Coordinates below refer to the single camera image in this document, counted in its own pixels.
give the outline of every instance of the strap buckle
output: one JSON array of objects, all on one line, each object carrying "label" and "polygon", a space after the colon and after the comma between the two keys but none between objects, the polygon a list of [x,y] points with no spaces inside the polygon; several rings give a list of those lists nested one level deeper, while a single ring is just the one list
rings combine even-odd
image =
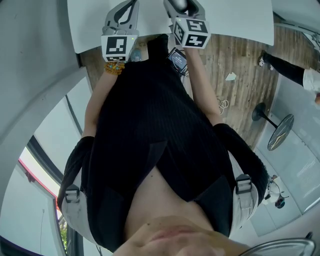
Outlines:
[{"label": "strap buckle", "polygon": [[246,174],[240,174],[236,179],[235,193],[237,195],[251,192],[252,190],[252,181],[251,177]]},{"label": "strap buckle", "polygon": [[64,198],[65,198],[65,201],[68,204],[69,203],[78,203],[80,201],[80,190],[79,190],[79,188],[76,185],[71,184],[65,190]]}]

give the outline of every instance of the bracelet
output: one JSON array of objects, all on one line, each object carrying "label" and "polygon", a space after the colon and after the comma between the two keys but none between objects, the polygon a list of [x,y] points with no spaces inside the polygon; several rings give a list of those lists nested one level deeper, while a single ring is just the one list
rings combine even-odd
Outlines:
[{"label": "bracelet", "polygon": [[122,70],[125,69],[125,63],[124,62],[107,62],[104,64],[104,70],[107,73],[113,74],[113,75],[120,75]]}]

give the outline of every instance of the white tabletop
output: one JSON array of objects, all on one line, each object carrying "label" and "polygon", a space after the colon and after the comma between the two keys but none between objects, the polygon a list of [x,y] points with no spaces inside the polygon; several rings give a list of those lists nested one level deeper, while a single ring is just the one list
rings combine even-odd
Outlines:
[{"label": "white tabletop", "polygon": [[[205,9],[212,34],[274,44],[271,0],[198,0]],[[101,45],[102,27],[110,9],[122,0],[68,0],[74,51],[79,54]],[[140,36],[170,33],[163,0],[139,0]]]}]

